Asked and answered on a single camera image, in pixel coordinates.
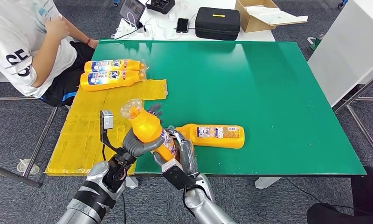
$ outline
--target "white t-shirt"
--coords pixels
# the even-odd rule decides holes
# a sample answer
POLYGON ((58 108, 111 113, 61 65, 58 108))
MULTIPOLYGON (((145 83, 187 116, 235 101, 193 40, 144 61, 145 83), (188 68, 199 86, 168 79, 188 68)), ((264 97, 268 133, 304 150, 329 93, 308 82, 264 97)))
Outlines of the white t-shirt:
POLYGON ((0 71, 25 96, 40 98, 76 59, 75 48, 61 40, 49 77, 41 87, 31 87, 37 78, 31 63, 46 34, 45 20, 57 15, 53 0, 0 0, 0 71))

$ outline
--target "white paper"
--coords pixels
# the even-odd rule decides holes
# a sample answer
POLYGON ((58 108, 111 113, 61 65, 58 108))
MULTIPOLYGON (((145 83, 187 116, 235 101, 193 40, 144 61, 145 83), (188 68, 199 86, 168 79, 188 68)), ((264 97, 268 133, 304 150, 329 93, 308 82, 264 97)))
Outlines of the white paper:
POLYGON ((257 19, 267 23, 271 26, 280 25, 280 24, 287 24, 287 23, 299 23, 299 22, 307 22, 308 16, 293 16, 288 14, 284 11, 280 11, 277 13, 263 13, 263 14, 255 14, 252 15, 257 19))
POLYGON ((250 15, 254 14, 260 14, 260 13, 272 13, 272 12, 279 12, 279 8, 269 8, 269 7, 264 7, 262 6, 247 6, 245 7, 246 11, 250 15))
POLYGON ((307 22, 308 16, 294 16, 279 8, 248 6, 245 7, 248 14, 271 26, 307 22))

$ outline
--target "yellow bottle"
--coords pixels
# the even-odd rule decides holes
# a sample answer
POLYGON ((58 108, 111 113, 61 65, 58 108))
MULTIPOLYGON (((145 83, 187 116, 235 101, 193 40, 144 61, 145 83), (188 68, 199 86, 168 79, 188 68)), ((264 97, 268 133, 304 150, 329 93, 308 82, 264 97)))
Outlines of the yellow bottle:
POLYGON ((85 63, 85 72, 100 72, 114 70, 134 70, 140 71, 145 68, 145 61, 135 61, 131 59, 89 61, 85 63))
POLYGON ((235 125, 195 125, 177 127, 196 146, 239 149, 244 145, 244 129, 235 125))
POLYGON ((117 70, 85 72, 81 75, 81 87, 85 91, 98 91, 121 86, 131 86, 146 80, 145 71, 117 70))
POLYGON ((121 108, 123 117, 129 119, 133 133, 140 141, 147 143, 162 136, 165 142, 153 152, 158 152, 166 161, 175 158, 177 150, 173 139, 160 125, 160 120, 143 109, 140 99, 131 99, 121 108))

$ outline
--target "person's hand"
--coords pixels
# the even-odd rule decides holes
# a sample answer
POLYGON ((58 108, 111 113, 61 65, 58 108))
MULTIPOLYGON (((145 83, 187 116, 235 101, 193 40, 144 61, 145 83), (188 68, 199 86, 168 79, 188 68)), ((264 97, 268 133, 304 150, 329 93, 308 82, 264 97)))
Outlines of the person's hand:
POLYGON ((58 41, 66 38, 66 36, 70 34, 69 27, 60 16, 56 16, 52 18, 52 20, 45 20, 45 28, 47 29, 47 35, 58 41))
POLYGON ((93 48, 93 49, 96 49, 97 45, 99 44, 99 41, 98 40, 93 40, 91 39, 90 42, 88 43, 88 46, 93 48))
MULTIPOLYGON (((160 116, 162 114, 162 111, 158 112, 160 107, 161 104, 154 104, 147 110, 147 112, 160 116)), ((133 133, 133 129, 131 128, 124 138, 122 147, 126 149, 132 156, 138 157, 159 148, 159 146, 161 146, 164 142, 165 139, 160 136, 154 141, 143 143, 137 138, 137 136, 133 133)))

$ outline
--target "gray carpet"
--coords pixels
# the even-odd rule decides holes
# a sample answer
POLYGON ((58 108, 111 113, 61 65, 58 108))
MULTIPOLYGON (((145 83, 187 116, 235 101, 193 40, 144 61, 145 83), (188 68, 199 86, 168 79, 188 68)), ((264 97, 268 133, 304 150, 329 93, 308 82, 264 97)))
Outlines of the gray carpet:
MULTIPOLYGON (((306 59, 311 55, 306 41, 328 30, 339 14, 337 0, 276 0, 284 11, 308 15, 306 24, 278 27, 278 41, 295 41, 306 59)), ((109 38, 119 23, 112 0, 55 0, 60 12, 92 38, 109 38)), ((373 89, 367 93, 373 96, 373 89)), ((19 93, 10 84, 0 84, 0 96, 19 93)), ((355 110, 373 135, 373 103, 355 103, 355 110)), ((0 102, 0 165, 16 171, 19 158, 28 158, 51 108, 40 101, 0 102)), ((52 154, 66 114, 59 111, 36 164, 43 170, 52 154)), ((364 165, 373 166, 373 150, 347 111, 338 119, 364 165)), ((39 189, 0 177, 0 224, 55 223, 83 182, 83 177, 35 176, 39 189)), ((164 178, 140 177, 137 189, 125 191, 127 223, 194 224, 183 208, 181 192, 164 178)), ((254 187, 256 178, 210 178, 219 206, 240 224, 305 224, 306 211, 315 200, 281 179, 265 190, 254 187)), ((352 205, 348 178, 291 178, 299 187, 328 203, 352 205)), ((105 224, 123 223, 122 203, 108 214, 105 224)))

